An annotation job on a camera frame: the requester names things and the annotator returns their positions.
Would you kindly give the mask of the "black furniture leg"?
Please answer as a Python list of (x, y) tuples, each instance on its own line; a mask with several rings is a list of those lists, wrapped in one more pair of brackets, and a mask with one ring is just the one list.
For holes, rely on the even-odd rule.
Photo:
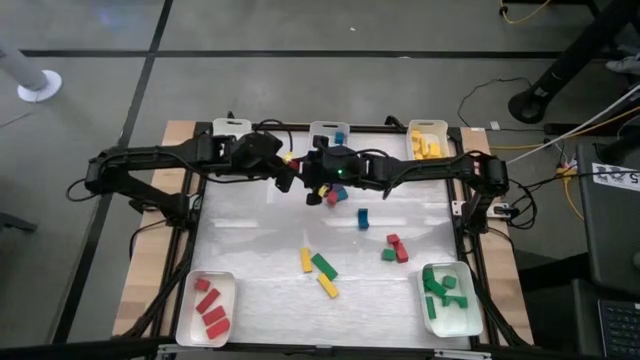
[(4, 229), (18, 229), (24, 232), (35, 232), (38, 226), (14, 215), (0, 212), (0, 232)]

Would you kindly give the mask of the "red rectangular block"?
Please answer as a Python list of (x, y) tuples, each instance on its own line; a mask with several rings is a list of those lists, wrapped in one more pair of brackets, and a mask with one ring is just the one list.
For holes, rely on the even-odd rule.
[(227, 318), (223, 318), (213, 325), (211, 325), (207, 331), (207, 337), (209, 340), (214, 340), (224, 334), (226, 334), (230, 329), (231, 323)]

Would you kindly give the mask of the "white printed sticker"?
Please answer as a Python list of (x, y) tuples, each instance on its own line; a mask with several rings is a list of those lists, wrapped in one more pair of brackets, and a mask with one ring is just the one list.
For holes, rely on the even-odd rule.
[(592, 164), (594, 183), (640, 192), (640, 170), (608, 164)]

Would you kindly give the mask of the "white plastic bin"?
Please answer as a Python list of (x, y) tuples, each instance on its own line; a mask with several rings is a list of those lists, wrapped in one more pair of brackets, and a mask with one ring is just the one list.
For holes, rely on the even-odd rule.
[[(411, 140), (411, 131), (418, 130), (421, 133), (421, 139), (419, 143), (413, 143)], [(407, 154), (410, 160), (413, 159), (412, 145), (416, 144), (421, 147), (422, 143), (437, 143), (441, 148), (441, 157), (449, 157), (449, 145), (447, 140), (448, 124), (443, 120), (411, 120), (407, 126), (406, 132), (406, 148)]]
[[(454, 289), (447, 289), (446, 295), (465, 296), (468, 299), (468, 307), (461, 309), (457, 304), (448, 307), (442, 306), (441, 298), (426, 291), (422, 281), (422, 269), (433, 269), (435, 279), (441, 284), (444, 276), (450, 275), (457, 279)], [(472, 273), (467, 264), (461, 261), (426, 264), (416, 275), (418, 286), (418, 303), (423, 313), (423, 322), (428, 332), (439, 338), (473, 337), (480, 335), (484, 330), (479, 300), (475, 293)], [(437, 318), (430, 320), (427, 314), (425, 297), (430, 296), (434, 300)]]
[(312, 147), (312, 139), (314, 135), (323, 135), (329, 138), (329, 146), (337, 146), (334, 142), (336, 132), (342, 132), (345, 135), (344, 146), (348, 144), (350, 135), (350, 125), (344, 122), (314, 121), (310, 124), (308, 132), (308, 149), (314, 150)]
[(212, 121), (213, 134), (235, 136), (237, 139), (252, 132), (252, 123), (247, 119), (216, 118)]
[[(222, 306), (226, 312), (226, 317), (230, 323), (229, 331), (214, 339), (209, 340), (206, 334), (202, 316), (196, 311), (196, 306), (200, 300), (209, 292), (197, 292), (194, 283), (197, 278), (205, 278), (211, 282), (211, 287), (216, 288), (220, 295), (205, 313), (217, 306)], [(179, 321), (176, 330), (176, 341), (182, 346), (221, 348), (230, 338), (233, 328), (234, 307), (236, 303), (236, 283), (235, 277), (229, 272), (218, 271), (191, 271), (186, 278), (186, 285), (182, 296), (182, 304), (179, 313)]]

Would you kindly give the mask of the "power strip with plugs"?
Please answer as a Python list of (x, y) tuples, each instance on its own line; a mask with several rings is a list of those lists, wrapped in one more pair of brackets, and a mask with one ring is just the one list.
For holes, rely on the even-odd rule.
[(556, 178), (564, 182), (569, 182), (577, 175), (578, 166), (575, 161), (561, 164), (556, 168)]

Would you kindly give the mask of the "person's shoe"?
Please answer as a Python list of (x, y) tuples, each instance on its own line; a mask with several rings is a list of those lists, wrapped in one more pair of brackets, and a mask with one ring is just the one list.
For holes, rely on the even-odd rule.
[(640, 76), (640, 48), (633, 55), (608, 61), (605, 67), (614, 73)]

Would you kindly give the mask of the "black equipment case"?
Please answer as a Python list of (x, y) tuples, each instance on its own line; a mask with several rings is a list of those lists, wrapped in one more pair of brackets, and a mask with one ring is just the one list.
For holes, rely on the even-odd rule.
[(640, 296), (640, 192), (599, 185), (593, 145), (577, 147), (579, 187), (592, 281)]

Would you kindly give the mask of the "yellow long block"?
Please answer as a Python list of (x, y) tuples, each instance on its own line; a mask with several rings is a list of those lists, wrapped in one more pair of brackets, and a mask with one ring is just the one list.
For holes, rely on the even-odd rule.
[(326, 294), (331, 298), (336, 298), (339, 295), (339, 291), (337, 287), (332, 283), (332, 281), (327, 277), (326, 274), (320, 273), (317, 277), (317, 280), (321, 287), (324, 289)]

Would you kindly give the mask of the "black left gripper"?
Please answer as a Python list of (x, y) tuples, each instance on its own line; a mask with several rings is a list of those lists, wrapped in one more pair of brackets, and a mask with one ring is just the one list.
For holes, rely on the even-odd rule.
[[(251, 175), (271, 174), (283, 163), (298, 163), (299, 158), (292, 150), (285, 151), (281, 158), (277, 155), (282, 146), (282, 141), (269, 132), (243, 135), (233, 145), (233, 169)], [(288, 193), (295, 178), (296, 171), (284, 167), (275, 176), (275, 186), (282, 193)]]

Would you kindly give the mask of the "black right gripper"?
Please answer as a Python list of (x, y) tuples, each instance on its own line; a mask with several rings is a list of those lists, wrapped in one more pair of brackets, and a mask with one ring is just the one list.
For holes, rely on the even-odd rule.
[(361, 177), (362, 160), (351, 150), (329, 154), (329, 138), (323, 135), (313, 136), (312, 147), (317, 150), (304, 157), (304, 187), (313, 188), (306, 196), (306, 204), (315, 206), (322, 203), (328, 192), (323, 184), (354, 186)]

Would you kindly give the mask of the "grey pole white base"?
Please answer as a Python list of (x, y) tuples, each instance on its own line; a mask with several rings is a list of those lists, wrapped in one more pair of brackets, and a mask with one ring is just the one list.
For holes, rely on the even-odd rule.
[(24, 54), (0, 39), (0, 70), (17, 83), (18, 97), (29, 103), (47, 101), (62, 88), (62, 77), (55, 71), (41, 69)]

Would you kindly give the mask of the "black stand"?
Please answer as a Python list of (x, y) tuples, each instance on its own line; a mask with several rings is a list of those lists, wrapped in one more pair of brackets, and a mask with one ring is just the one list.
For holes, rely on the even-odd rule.
[(639, 15), (640, 0), (611, 0), (536, 82), (511, 97), (511, 116), (526, 124), (541, 122), (555, 96)]

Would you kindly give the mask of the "black laptop keyboard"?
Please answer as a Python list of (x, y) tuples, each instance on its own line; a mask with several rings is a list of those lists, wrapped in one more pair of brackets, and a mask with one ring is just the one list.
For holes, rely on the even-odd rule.
[(604, 355), (640, 360), (640, 303), (599, 300), (598, 311)]

